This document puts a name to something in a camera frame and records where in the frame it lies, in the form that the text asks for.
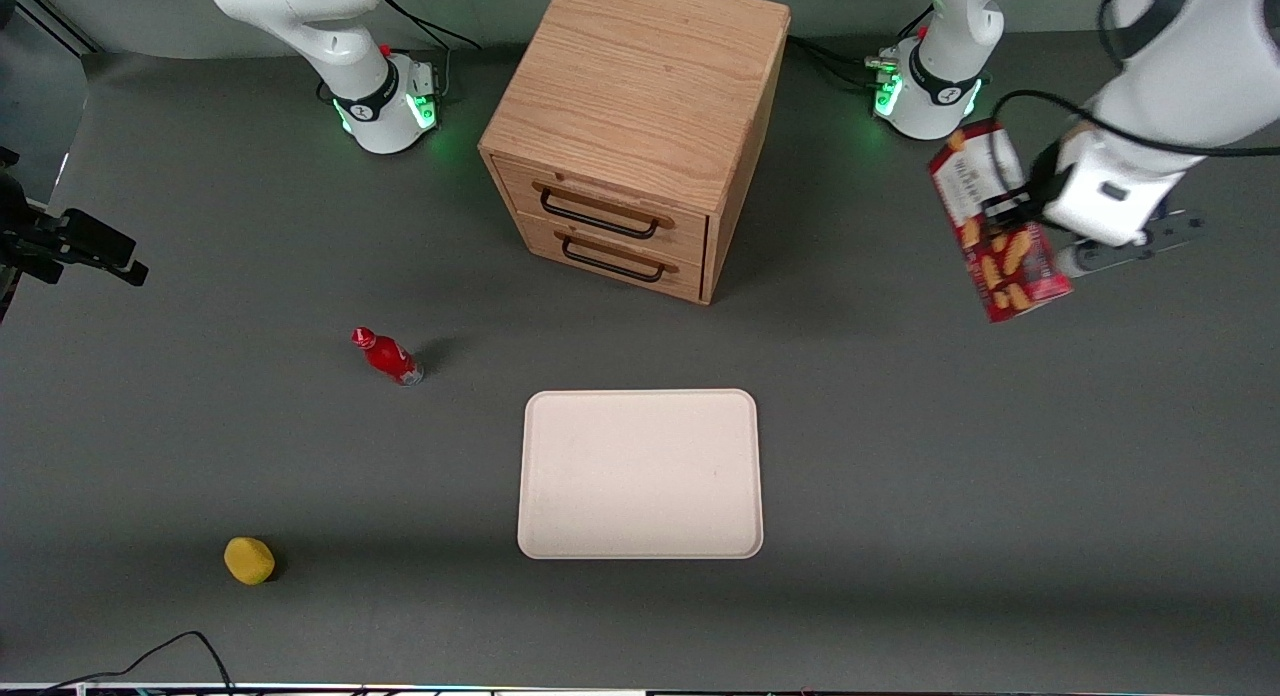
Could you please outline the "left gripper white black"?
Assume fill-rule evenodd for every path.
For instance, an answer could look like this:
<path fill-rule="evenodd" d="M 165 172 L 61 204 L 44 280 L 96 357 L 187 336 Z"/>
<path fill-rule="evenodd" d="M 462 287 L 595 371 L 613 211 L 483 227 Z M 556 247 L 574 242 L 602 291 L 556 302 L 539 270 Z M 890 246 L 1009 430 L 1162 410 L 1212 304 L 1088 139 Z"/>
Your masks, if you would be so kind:
<path fill-rule="evenodd" d="M 1112 248 L 1143 244 L 1147 223 L 1188 169 L 1188 155 L 1073 125 L 1036 157 L 1028 191 L 984 200 L 984 226 L 1020 228 L 1044 217 Z"/>

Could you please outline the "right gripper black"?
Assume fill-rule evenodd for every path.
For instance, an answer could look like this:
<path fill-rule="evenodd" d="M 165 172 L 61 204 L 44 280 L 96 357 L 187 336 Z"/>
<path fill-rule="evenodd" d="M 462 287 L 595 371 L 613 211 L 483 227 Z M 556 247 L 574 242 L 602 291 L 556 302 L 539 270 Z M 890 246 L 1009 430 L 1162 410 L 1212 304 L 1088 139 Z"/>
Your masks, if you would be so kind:
<path fill-rule="evenodd" d="M 136 241 L 79 209 L 61 214 L 61 264 L 51 258 L 38 226 L 45 207 L 31 203 L 26 191 L 9 169 L 20 157 L 1 146 L 1 321 L 15 299 L 23 275 L 32 280 L 58 283 L 64 266 L 87 266 L 109 273 L 129 287 L 142 287 L 150 267 L 133 258 Z"/>

